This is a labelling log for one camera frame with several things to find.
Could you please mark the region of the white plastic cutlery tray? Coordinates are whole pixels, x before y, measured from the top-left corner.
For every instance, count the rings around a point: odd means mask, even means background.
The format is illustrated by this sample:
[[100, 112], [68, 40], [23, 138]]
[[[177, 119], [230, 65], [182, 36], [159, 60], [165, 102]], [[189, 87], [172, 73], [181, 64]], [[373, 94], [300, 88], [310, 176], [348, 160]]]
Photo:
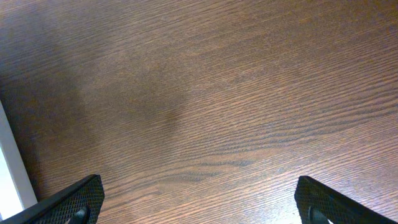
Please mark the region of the white plastic cutlery tray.
[[1, 108], [1, 220], [37, 204], [4, 108]]

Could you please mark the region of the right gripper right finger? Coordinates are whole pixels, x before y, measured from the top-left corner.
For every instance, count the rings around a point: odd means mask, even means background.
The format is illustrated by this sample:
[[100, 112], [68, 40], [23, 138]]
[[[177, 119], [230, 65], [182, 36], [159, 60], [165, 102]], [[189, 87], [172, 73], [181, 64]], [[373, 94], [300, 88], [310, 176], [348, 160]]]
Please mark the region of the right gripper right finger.
[[294, 199], [303, 224], [397, 224], [306, 175], [298, 178]]

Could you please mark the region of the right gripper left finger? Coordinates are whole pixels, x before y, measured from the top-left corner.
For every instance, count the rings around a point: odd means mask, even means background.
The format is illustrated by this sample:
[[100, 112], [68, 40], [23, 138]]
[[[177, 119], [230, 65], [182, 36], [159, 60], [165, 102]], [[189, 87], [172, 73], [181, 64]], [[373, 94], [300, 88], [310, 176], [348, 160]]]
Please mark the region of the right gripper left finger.
[[51, 197], [1, 221], [1, 224], [95, 224], [104, 198], [101, 176], [91, 174]]

